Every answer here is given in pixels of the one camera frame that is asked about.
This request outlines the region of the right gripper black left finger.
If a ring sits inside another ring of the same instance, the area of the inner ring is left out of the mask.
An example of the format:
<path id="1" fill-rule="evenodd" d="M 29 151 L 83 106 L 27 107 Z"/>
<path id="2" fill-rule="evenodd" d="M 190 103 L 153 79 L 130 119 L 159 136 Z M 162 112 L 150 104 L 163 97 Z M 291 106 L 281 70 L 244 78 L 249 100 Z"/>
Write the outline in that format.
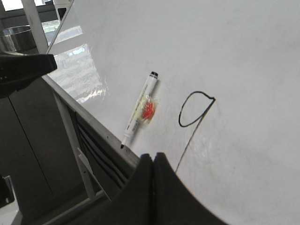
<path id="1" fill-rule="evenodd" d="M 110 203 L 72 224 L 151 225 L 152 194 L 152 159 L 143 154 L 125 186 Z"/>

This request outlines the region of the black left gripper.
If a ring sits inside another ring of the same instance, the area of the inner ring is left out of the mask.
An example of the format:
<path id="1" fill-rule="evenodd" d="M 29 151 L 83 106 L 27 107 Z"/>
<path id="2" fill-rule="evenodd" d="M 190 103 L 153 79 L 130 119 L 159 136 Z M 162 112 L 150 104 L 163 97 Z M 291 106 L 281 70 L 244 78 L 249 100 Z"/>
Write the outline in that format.
<path id="1" fill-rule="evenodd" d="M 0 54 L 0 97 L 28 87 L 36 79 L 57 69 L 52 54 Z"/>

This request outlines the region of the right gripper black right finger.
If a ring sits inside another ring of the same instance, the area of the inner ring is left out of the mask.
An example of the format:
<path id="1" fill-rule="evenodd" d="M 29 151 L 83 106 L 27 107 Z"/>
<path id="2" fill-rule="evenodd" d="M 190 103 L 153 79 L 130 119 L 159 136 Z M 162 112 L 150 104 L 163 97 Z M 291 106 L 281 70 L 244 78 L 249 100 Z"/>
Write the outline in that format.
<path id="1" fill-rule="evenodd" d="M 225 225 L 185 187 L 166 155 L 158 152 L 153 162 L 157 225 Z"/>

